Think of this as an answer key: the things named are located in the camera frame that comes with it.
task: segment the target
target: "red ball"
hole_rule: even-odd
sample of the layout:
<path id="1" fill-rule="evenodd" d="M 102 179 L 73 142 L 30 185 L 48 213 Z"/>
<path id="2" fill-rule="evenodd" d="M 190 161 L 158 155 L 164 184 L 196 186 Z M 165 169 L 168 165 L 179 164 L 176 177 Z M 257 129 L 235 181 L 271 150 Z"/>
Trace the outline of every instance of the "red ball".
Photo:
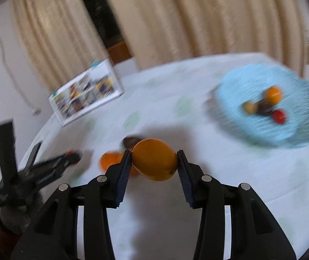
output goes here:
<path id="1" fill-rule="evenodd" d="M 284 124 L 287 120 L 284 111 L 281 109 L 274 110 L 271 116 L 272 120 L 277 124 Z"/>

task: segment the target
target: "round metal bolt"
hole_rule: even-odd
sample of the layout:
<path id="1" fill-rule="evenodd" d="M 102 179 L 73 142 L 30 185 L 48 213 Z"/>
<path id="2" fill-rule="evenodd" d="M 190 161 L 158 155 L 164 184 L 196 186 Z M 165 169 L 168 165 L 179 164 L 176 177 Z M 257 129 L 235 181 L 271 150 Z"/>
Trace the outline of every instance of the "round metal bolt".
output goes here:
<path id="1" fill-rule="evenodd" d="M 107 179 L 108 178 L 105 175 L 100 175 L 100 176 L 97 177 L 97 181 L 100 182 L 100 183 L 105 182 Z"/>
<path id="2" fill-rule="evenodd" d="M 59 189 L 61 192 L 66 191 L 68 188 L 69 188 L 68 184 L 60 184 L 59 187 L 58 187 L 58 189 Z"/>
<path id="3" fill-rule="evenodd" d="M 212 181 L 212 177 L 210 175 L 204 175 L 204 176 L 201 177 L 201 179 L 204 182 L 211 182 Z"/>
<path id="4" fill-rule="evenodd" d="M 251 188 L 251 186 L 247 183 L 242 183 L 241 188 L 245 191 L 248 191 Z"/>

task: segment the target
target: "beige curtain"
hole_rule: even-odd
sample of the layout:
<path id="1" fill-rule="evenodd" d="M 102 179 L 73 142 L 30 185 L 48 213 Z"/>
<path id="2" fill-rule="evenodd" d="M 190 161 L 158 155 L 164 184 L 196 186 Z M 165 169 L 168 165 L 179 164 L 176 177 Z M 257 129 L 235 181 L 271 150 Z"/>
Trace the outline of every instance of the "beige curtain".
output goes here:
<path id="1" fill-rule="evenodd" d="M 141 68 L 206 54 L 264 52 L 303 72 L 295 0 L 108 0 Z"/>
<path id="2" fill-rule="evenodd" d="M 82 0 L 12 1 L 20 39 L 50 90 L 108 57 Z"/>

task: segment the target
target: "orange fruit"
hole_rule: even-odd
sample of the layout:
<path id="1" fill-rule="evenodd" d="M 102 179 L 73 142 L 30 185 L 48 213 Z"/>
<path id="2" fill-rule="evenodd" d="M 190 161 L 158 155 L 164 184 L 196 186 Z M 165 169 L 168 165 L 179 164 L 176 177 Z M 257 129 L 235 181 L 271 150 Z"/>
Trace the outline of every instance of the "orange fruit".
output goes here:
<path id="1" fill-rule="evenodd" d="M 282 91 L 276 86 L 272 86 L 265 92 L 265 98 L 274 106 L 282 99 Z"/>
<path id="2" fill-rule="evenodd" d="M 137 143 L 132 151 L 132 161 L 142 175 L 153 181 L 171 178 L 178 164 L 176 153 L 158 139 L 145 139 Z"/>
<path id="3" fill-rule="evenodd" d="M 115 151 L 108 151 L 104 153 L 99 159 L 100 168 L 106 172 L 111 165 L 118 164 L 121 162 L 124 152 L 117 153 Z M 132 165 L 131 168 L 131 176 L 139 174 L 138 171 Z"/>

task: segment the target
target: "cord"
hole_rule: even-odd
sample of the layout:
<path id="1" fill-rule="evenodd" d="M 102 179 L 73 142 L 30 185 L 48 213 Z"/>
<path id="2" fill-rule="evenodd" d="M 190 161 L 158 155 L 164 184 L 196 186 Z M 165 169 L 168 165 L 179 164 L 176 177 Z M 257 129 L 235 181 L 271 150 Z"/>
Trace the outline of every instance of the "cord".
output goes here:
<path id="1" fill-rule="evenodd" d="M 41 108 L 36 107 L 34 105 L 32 105 L 32 103 L 30 102 L 30 100 L 27 98 L 27 96 L 25 95 L 24 91 L 21 89 L 21 87 L 19 86 L 19 84 L 17 83 L 17 81 L 15 80 L 15 76 L 14 74 L 11 72 L 10 67 L 7 64 L 6 61 L 6 57 L 5 57 L 5 50 L 4 50 L 4 44 L 3 44 L 3 40 L 2 37 L 0 35 L 0 47 L 1 47 L 1 55 L 2 55 L 2 62 L 3 62 L 3 66 L 8 74 L 8 76 L 11 79 L 11 82 L 13 83 L 13 86 L 15 88 L 15 90 L 18 92 L 18 94 L 22 97 L 24 103 L 26 104 L 26 106 L 28 106 L 29 108 L 31 108 L 33 110 L 32 116 L 37 116 L 41 113 Z"/>

